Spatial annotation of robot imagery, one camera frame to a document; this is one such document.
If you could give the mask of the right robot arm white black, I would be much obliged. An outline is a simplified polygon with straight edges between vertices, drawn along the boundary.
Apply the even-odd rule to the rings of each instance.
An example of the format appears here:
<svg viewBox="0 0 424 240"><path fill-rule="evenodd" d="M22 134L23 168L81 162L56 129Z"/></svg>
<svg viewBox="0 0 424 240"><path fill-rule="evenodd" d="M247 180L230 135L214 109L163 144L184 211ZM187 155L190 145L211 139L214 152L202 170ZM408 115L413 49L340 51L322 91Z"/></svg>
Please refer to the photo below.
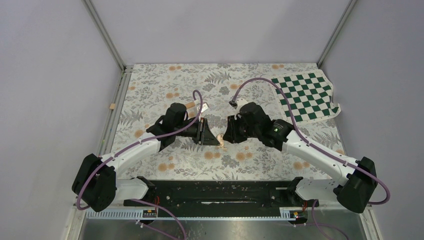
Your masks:
<svg viewBox="0 0 424 240"><path fill-rule="evenodd" d="M229 104L236 114L227 118L224 141L238 144L258 139L266 147L294 155L330 176L330 180L294 179L294 187L286 193L291 205L299 206L305 200L324 200L338 202L354 213L364 212L378 185L375 163L371 159L357 160L301 137L291 123L270 119L254 102L241 99Z"/></svg>

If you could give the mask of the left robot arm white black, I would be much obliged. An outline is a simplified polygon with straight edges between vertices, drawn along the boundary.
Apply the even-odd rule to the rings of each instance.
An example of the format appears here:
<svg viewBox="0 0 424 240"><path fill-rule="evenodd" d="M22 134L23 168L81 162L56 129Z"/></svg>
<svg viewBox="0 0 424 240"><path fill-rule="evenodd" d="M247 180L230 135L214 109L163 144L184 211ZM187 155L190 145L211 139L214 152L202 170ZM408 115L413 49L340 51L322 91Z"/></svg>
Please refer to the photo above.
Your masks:
<svg viewBox="0 0 424 240"><path fill-rule="evenodd" d="M206 118L200 115L187 118L186 112L184 104L173 103L134 143L101 156L93 153L87 155L71 186L77 195L77 208L91 208L95 212L101 212L113 202L130 199L137 199L142 205L148 206L155 200L152 185L143 177L120 179L120 174L141 160L164 150L176 137L190 138L197 145L220 145Z"/></svg>

